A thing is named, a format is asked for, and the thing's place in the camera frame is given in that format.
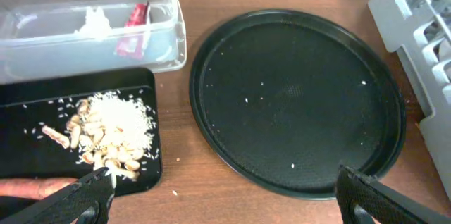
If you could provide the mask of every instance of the brown wooden surface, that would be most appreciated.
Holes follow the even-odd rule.
[[[148,192],[115,199],[111,223],[341,223],[334,200],[292,199],[242,178],[211,150],[194,121],[188,80],[199,45],[219,23],[260,8],[293,8],[323,16],[356,33],[381,55],[404,94],[408,114],[404,149],[382,181],[451,216],[450,202],[415,125],[422,119],[421,110],[396,55],[385,51],[367,2],[180,0],[187,29],[188,62],[179,71],[156,75],[163,177]]]

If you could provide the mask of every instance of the gray plastic basket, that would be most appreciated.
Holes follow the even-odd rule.
[[[451,0],[370,0],[368,5],[425,114],[419,127],[451,198]]]

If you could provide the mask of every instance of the black rectangular tray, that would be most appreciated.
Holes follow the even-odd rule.
[[[158,113],[156,112],[155,80],[152,72],[145,68],[114,70],[87,75],[61,77],[50,80],[22,82],[0,86],[0,178],[81,178],[92,172],[92,165],[77,164],[80,153],[77,149],[69,151],[55,143],[41,132],[45,123],[63,132],[67,113],[76,113],[74,108],[66,108],[71,99],[77,100],[92,96],[97,92],[120,90],[118,96],[128,99],[140,97],[144,105],[150,106],[148,116],[156,122],[152,150],[155,159],[143,157],[146,161],[140,169],[137,181],[122,180],[118,177],[116,196],[143,192],[158,183],[162,174]],[[19,211],[33,201],[0,197],[0,219],[6,214]]]

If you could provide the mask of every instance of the red packet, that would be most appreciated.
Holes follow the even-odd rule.
[[[149,3],[137,4],[125,26],[131,27],[146,24],[149,19],[148,10]],[[144,36],[146,35],[139,33],[120,38],[116,45],[116,53],[122,57],[142,59],[144,57]]]

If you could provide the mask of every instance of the transparent plastic container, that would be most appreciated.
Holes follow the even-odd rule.
[[[150,24],[125,27],[137,4]],[[75,33],[88,8],[102,8],[111,31],[103,39]],[[118,43],[141,37],[140,58],[119,56]],[[186,63],[185,23],[178,0],[0,0],[0,84],[143,66],[153,72]]]

